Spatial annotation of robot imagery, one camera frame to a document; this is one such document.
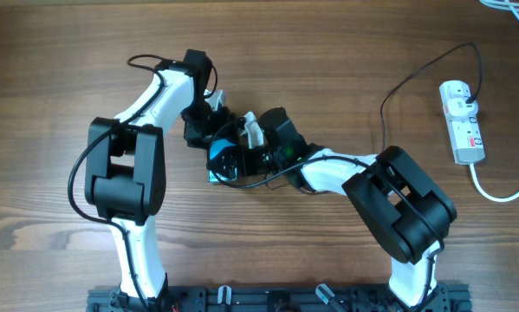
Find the teal screen smartphone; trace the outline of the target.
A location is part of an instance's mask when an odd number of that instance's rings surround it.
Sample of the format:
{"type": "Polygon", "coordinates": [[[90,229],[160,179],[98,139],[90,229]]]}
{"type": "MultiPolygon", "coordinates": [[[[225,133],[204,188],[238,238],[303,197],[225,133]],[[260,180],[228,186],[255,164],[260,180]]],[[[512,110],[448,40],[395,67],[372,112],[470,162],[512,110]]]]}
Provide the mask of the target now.
{"type": "Polygon", "coordinates": [[[219,180],[237,179],[237,145],[233,139],[215,139],[209,149],[209,182],[219,184],[219,180]]]}

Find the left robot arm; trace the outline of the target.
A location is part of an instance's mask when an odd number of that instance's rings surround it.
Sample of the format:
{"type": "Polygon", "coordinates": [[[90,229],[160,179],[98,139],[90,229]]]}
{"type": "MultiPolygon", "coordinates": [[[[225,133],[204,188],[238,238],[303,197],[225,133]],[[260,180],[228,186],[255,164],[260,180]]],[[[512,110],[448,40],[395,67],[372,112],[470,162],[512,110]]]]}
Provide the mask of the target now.
{"type": "Polygon", "coordinates": [[[207,88],[217,71],[204,51],[189,49],[180,62],[158,61],[134,104],[112,119],[92,121],[79,158],[86,165],[84,193],[97,210],[95,222],[114,236],[120,304],[128,311],[160,311],[172,303],[155,230],[165,197],[165,136],[181,118],[187,146],[206,149],[231,117],[224,95],[207,88]]]}

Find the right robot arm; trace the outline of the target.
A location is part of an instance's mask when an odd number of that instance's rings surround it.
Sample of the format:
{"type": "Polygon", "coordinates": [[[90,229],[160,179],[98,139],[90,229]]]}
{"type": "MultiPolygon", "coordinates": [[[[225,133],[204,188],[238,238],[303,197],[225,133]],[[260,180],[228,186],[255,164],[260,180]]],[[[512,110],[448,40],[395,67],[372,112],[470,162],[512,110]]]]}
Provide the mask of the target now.
{"type": "Polygon", "coordinates": [[[411,311],[428,307],[437,290],[436,260],[457,210],[451,199],[398,146],[353,156],[308,143],[282,107],[260,117],[229,120],[211,137],[207,167],[238,188],[240,177],[262,175],[256,186],[284,177],[311,194],[347,197],[392,260],[389,290],[411,311]]]}

